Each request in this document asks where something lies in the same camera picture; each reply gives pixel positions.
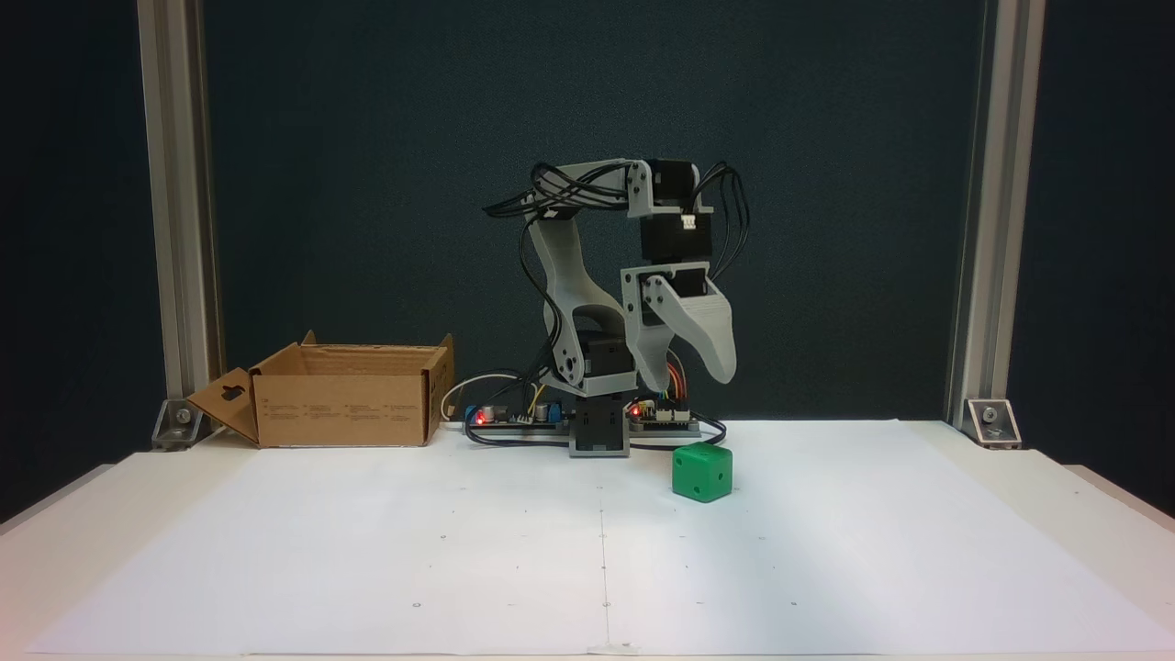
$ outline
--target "metal corner bracket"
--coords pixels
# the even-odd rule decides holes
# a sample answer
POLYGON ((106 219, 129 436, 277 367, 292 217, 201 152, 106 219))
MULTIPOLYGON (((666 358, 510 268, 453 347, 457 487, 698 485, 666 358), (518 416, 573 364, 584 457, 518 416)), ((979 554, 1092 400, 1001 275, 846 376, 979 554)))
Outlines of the metal corner bracket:
POLYGON ((962 432, 988 450, 1023 448, 1020 427, 1008 400, 967 400, 962 432))
POLYGON ((188 450, 212 434, 212 419, 188 400, 163 400, 150 436, 153 451, 188 450))

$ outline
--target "white table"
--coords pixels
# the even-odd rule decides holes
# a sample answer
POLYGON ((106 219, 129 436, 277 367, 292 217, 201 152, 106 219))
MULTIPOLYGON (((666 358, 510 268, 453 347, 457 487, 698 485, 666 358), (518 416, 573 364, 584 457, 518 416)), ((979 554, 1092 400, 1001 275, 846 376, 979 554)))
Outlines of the white table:
MULTIPOLYGON (((985 451, 941 423, 906 425, 1156 622, 1175 630, 1175 534, 1164 530, 1171 526, 1170 520, 1096 475, 1066 470, 1039 452, 985 451)), ((254 452, 251 446, 226 438, 184 453, 135 454, 0 537, 0 659, 45 661, 43 655, 22 652, 28 642, 188 506, 234 474, 254 452)))

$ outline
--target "wire bundle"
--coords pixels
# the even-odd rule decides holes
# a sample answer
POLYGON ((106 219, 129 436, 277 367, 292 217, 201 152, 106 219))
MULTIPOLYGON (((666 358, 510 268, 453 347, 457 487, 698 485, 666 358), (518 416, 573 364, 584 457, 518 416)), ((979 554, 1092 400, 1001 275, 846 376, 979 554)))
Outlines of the wire bundle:
POLYGON ((673 396, 678 402, 686 402, 690 398, 690 385, 685 380, 685 365, 673 350, 666 351, 669 356, 673 357, 673 362, 677 362, 677 367, 673 367, 673 362, 669 363, 669 376, 673 382, 673 396))
MULTIPOLYGON (((477 382, 485 380, 485 379, 510 379, 510 380, 516 380, 516 379, 518 379, 518 377, 519 377, 519 373, 517 371, 510 370, 510 369, 486 370, 485 372, 476 372, 476 373, 474 373, 472 376, 470 376, 469 379, 465 379, 464 382, 461 382, 459 384, 455 385, 452 389, 449 389, 449 392, 445 393, 443 398, 441 398, 441 418, 443 418, 445 421, 450 421, 450 420, 454 419, 454 414, 461 409, 461 396, 465 392, 465 386, 468 386, 470 384, 474 384, 474 383, 477 383, 477 382), (445 406, 445 404, 450 399, 452 399, 452 404, 445 406)), ((531 384, 531 387, 535 391, 535 402, 538 402, 538 394, 539 394, 539 392, 542 390, 538 389, 538 387, 535 387, 533 384, 531 384)), ((535 409, 535 405, 531 404, 531 411, 533 411, 533 409, 535 409)))
POLYGON ((706 174, 701 176, 701 180, 693 188, 690 205, 697 205, 698 196, 701 195, 701 191, 716 181, 718 182, 718 195, 723 202, 723 217, 726 220, 726 236, 723 238, 723 250, 718 252, 714 267, 710 271, 711 279, 717 279, 719 275, 734 263, 734 259, 743 252, 743 247, 746 245, 746 238, 751 231, 751 204, 746 200, 746 189, 743 188, 743 176, 739 175, 737 169, 726 164, 726 161, 718 161, 706 170, 706 174), (728 258, 726 257, 726 250, 731 244, 731 214, 730 207, 726 203, 727 187, 730 187, 731 196, 734 198, 734 215, 738 220, 738 236, 734 238, 734 249, 731 251, 728 258))
POLYGON ((542 215, 557 207, 624 210, 629 208, 627 191, 624 188, 599 186, 592 181, 626 167, 627 162, 609 163, 573 178, 552 164, 538 162, 530 168, 530 188, 482 210, 490 217, 517 217, 529 213, 542 215))

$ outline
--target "robotic arm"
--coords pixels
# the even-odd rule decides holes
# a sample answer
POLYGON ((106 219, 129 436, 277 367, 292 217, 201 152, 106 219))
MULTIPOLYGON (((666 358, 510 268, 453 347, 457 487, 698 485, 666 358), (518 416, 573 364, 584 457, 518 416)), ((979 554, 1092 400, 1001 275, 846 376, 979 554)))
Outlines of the robotic arm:
POLYGON ((734 376, 731 306, 710 276, 713 208, 701 203, 706 181, 687 161, 613 158, 536 166, 532 182, 529 193, 503 204, 526 209, 555 303, 544 303, 555 342, 553 369, 542 383, 579 398, 572 456, 626 456, 625 425, 611 431, 600 418, 615 419, 623 393, 637 389, 638 375, 650 390, 669 387, 666 352, 674 337, 698 352, 717 382, 726 384, 734 376), (584 268, 576 224, 582 208, 626 210, 640 223, 642 256, 651 264, 620 271, 620 302, 584 268), (590 318, 599 329, 577 329, 576 317, 590 318))

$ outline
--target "green die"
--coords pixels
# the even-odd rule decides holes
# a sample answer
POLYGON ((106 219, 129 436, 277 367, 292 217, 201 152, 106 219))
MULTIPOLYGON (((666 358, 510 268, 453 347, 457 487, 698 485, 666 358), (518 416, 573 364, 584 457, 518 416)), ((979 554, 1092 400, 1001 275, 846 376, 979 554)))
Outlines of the green die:
POLYGON ((691 444, 673 451, 673 493, 701 503, 731 493, 734 454, 710 444, 691 444))

